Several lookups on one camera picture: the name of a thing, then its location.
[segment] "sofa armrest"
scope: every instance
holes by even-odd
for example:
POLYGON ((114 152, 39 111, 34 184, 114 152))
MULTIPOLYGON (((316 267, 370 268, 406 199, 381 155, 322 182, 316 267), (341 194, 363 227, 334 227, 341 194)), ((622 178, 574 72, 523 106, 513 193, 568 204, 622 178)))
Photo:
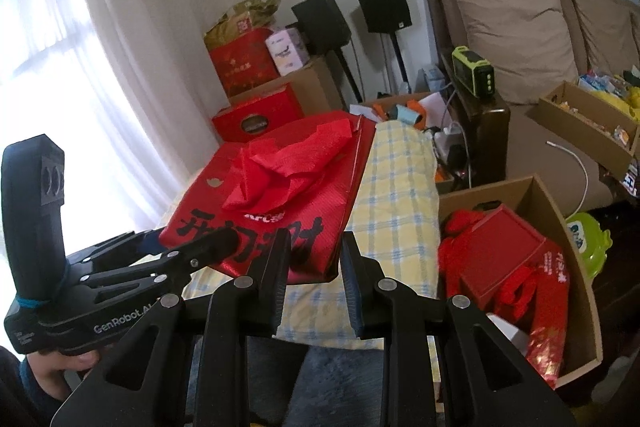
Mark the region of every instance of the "sofa armrest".
POLYGON ((458 92, 451 103, 469 140, 474 185, 503 181, 507 172, 509 106, 497 92, 491 100, 474 97, 455 78, 451 57, 442 54, 440 58, 458 92))

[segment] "yellow plaid cloth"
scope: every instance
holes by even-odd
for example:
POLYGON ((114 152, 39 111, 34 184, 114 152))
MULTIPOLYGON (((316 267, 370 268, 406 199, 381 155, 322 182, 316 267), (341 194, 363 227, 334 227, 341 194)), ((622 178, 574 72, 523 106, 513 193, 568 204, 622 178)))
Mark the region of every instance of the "yellow plaid cloth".
MULTIPOLYGON (((438 280, 438 193, 431 142, 398 121, 378 124, 347 230, 360 253, 379 261, 387 277, 434 297, 438 280)), ((165 216, 171 216, 175 207, 165 216)), ((183 297, 210 294, 230 278, 206 267, 194 273, 183 297)), ((361 341, 349 322, 342 276, 325 284, 287 286, 277 338, 312 346, 382 349, 361 341)), ((434 381, 439 381, 430 339, 434 381)))

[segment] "speaker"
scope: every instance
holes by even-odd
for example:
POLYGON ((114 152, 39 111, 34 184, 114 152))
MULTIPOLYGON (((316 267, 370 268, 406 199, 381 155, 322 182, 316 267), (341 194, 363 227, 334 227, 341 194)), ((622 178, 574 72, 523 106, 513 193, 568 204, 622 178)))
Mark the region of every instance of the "speaker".
POLYGON ((358 0, 369 33, 392 34, 411 26, 411 13, 406 0, 358 0))
POLYGON ((324 55, 349 44, 351 30, 335 0, 306 0, 291 10, 316 53, 324 55))

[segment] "hand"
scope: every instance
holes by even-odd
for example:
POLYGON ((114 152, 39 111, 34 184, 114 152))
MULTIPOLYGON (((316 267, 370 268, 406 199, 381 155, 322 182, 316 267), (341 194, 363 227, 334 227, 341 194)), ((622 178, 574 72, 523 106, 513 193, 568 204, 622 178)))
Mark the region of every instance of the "hand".
POLYGON ((40 388, 56 400, 65 401, 71 394, 71 389, 65 381, 63 372, 87 371, 100 360, 98 351, 89 351, 76 357, 66 357, 57 351, 46 355, 30 353, 27 362, 31 366, 33 376, 40 388))

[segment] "green portable radio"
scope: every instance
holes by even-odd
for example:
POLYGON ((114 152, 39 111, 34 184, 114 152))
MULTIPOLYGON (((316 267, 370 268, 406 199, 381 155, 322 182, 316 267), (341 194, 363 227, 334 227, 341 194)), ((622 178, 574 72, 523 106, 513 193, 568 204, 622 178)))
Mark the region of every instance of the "green portable radio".
POLYGON ((490 98, 495 92, 495 74, 491 62, 466 46, 458 46, 451 54, 456 78, 476 98, 490 98))

